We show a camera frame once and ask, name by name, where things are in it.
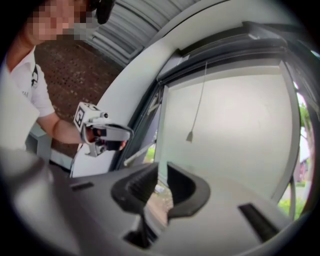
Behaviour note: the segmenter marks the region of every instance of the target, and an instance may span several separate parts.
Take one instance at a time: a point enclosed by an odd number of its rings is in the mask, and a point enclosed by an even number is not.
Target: green foliage
[[[146,156],[145,156],[146,162],[148,162],[148,163],[153,162],[153,160],[155,158],[155,153],[156,153],[156,150],[154,148],[150,147],[146,153]]]
[[[297,182],[296,183],[296,185],[295,185],[296,187],[305,187],[306,186],[306,181],[305,180],[302,180],[302,181],[300,181],[300,182]]]
[[[310,127],[309,112],[305,104],[300,105],[300,119],[301,119],[301,127],[306,127],[306,125],[307,125],[307,128]]]
[[[301,198],[296,199],[295,215],[294,215],[295,220],[300,217],[305,204],[306,204],[306,201],[302,200]],[[280,202],[278,203],[278,207],[281,208],[287,215],[289,215],[290,199],[280,200]]]

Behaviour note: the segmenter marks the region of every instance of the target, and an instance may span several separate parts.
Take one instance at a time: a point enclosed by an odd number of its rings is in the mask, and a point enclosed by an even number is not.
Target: tree
[[[304,127],[306,133],[306,141],[308,143],[310,157],[308,163],[308,173],[305,183],[304,199],[308,198],[311,182],[314,174],[314,161],[315,161],[315,143],[314,143],[314,131],[310,121],[309,112],[305,104],[300,105],[300,118],[301,127]]]

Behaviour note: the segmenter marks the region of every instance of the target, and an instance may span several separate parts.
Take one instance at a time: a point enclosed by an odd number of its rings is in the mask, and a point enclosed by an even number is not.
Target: man's arm
[[[54,112],[49,115],[39,117],[37,123],[51,137],[66,144],[83,143],[77,128],[62,119]]]

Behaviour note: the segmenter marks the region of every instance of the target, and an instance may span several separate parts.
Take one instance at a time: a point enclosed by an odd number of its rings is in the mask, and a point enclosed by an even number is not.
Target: white shirt
[[[55,112],[49,98],[45,75],[40,66],[36,65],[35,47],[12,70],[11,77],[21,93],[38,109],[40,118]]]

